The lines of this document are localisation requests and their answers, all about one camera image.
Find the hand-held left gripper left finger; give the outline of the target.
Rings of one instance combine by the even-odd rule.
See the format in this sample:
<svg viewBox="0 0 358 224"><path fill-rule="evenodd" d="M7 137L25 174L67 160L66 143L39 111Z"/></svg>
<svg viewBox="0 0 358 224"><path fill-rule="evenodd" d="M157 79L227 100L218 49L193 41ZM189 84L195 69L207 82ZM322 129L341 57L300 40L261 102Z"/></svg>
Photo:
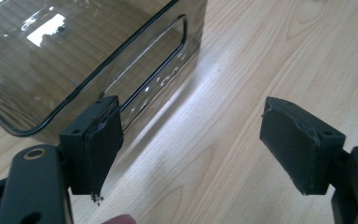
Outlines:
<svg viewBox="0 0 358 224"><path fill-rule="evenodd" d="M73 224L70 194L101 197L123 144L116 96L97 100L60 134L60 143L19 152L0 204L0 224Z"/></svg>

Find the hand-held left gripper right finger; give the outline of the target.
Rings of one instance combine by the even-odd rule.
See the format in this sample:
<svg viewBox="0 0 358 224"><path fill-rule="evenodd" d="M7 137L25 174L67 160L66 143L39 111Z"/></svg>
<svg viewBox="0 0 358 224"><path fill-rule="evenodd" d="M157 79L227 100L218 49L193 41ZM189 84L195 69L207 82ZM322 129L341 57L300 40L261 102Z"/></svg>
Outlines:
<svg viewBox="0 0 358 224"><path fill-rule="evenodd" d="M343 149L345 135L300 106L275 97L265 102L260 140L303 195L325 195L336 224L358 224L358 147Z"/></svg>

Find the clear smoky plastic storage bin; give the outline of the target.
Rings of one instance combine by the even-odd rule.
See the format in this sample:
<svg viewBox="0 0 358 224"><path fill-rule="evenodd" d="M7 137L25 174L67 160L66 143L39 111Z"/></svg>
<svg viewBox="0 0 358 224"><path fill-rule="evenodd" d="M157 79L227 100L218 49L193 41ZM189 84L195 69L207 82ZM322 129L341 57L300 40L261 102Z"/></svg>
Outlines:
<svg viewBox="0 0 358 224"><path fill-rule="evenodd" d="M124 126L199 49L208 0L0 0L0 126L55 143L95 101Z"/></svg>

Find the dark red object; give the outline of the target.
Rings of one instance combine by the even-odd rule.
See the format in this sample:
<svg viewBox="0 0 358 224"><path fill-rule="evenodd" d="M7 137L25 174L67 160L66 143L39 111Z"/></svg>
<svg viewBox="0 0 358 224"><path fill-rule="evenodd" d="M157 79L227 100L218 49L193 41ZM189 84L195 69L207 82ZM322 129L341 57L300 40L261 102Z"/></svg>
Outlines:
<svg viewBox="0 0 358 224"><path fill-rule="evenodd" d="M117 217L112 217L106 220L103 224L136 224L136 221L131 215L123 214Z"/></svg>

